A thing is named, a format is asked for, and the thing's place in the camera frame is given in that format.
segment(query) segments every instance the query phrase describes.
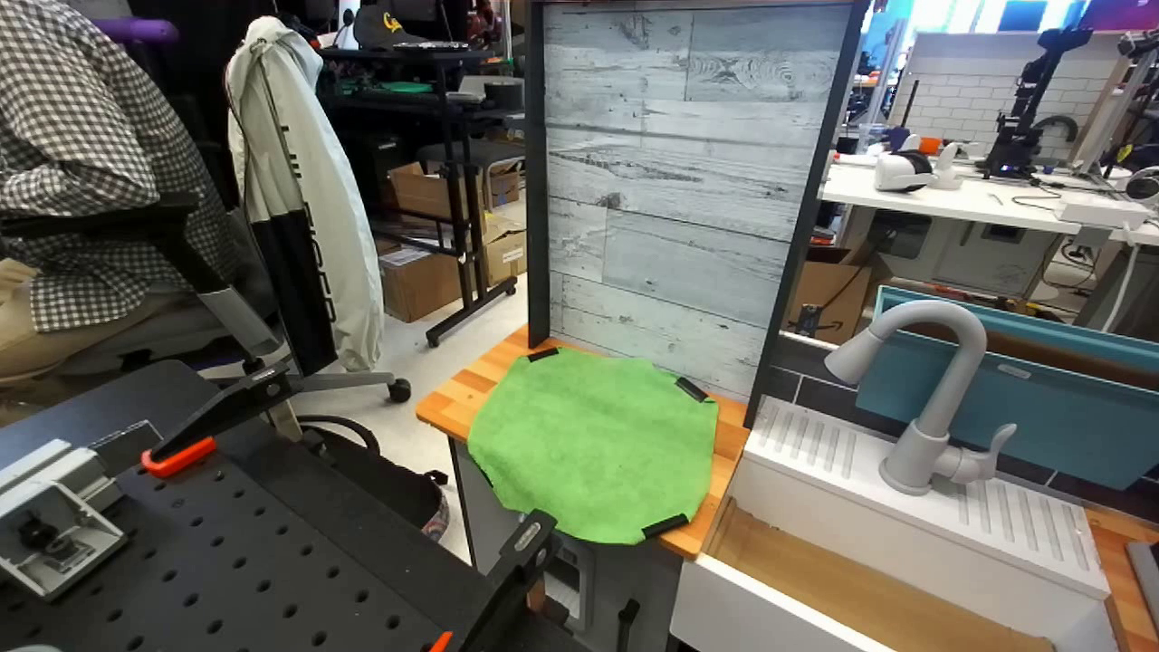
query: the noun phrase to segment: grey faucet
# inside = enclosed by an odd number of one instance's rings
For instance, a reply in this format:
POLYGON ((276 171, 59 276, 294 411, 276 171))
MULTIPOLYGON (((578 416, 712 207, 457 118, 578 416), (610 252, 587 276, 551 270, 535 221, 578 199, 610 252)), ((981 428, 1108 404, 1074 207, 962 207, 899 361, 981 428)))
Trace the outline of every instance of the grey faucet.
POLYGON ((888 342, 893 333, 913 322, 937 322, 954 328, 957 335, 957 353, 946 365, 933 402, 919 409, 917 419, 908 419, 907 435, 899 445, 881 461, 881 476, 895 485, 899 493, 927 493, 935 475, 946 475, 954 481, 974 481, 974 476, 992 476, 1001 450, 1015 438, 1015 425, 1003 425, 991 451, 970 451, 950 445, 950 425, 957 409, 963 404, 963 396, 981 365, 987 353, 987 324, 974 310, 950 304, 950 301, 908 301, 899 304, 886 315, 876 315, 859 335, 841 342, 828 365, 832 377, 859 382, 876 351, 888 342))

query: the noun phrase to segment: lab coat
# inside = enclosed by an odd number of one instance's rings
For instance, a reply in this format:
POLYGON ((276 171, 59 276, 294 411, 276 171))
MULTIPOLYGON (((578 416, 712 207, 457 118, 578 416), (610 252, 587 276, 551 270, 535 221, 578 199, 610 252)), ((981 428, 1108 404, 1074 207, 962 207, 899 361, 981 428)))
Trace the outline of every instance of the lab coat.
POLYGON ((228 148, 294 357, 307 347, 325 357, 325 342, 314 347, 325 340, 318 322, 330 322, 336 361, 377 373, 389 328, 377 248, 353 163, 314 99, 318 67, 324 56, 281 18, 249 20, 224 67, 228 148))

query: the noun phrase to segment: green cloth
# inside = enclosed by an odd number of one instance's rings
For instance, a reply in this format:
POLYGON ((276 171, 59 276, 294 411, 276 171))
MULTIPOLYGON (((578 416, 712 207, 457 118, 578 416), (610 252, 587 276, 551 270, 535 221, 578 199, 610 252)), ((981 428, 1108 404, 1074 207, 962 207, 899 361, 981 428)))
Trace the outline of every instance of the green cloth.
POLYGON ((591 543, 643 543, 648 525, 701 510, 716 404, 638 361, 558 351, 514 361, 469 450, 509 510, 547 510, 591 543))

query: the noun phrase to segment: sink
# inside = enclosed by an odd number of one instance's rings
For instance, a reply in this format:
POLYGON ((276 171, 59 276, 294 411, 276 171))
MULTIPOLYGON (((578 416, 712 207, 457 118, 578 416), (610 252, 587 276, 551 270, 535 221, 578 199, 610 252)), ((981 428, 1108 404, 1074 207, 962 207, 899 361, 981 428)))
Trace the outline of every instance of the sink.
MULTIPOLYGON (((1062 652, 1117 649, 1104 613, 1108 580, 1084 507, 1003 476, 957 493, 935 490, 907 497, 876 469, 888 450, 893 441, 867 428, 764 397, 729 497, 785 536, 908 582, 991 624, 1049 637, 1062 652)), ((701 563, 704 567, 688 571, 688 582, 701 582, 704 571, 715 571, 715 580, 737 571, 715 567, 716 562, 712 559, 701 563)), ((828 641, 838 641, 832 649, 873 649, 854 633, 841 633, 841 624, 832 624, 828 641)))

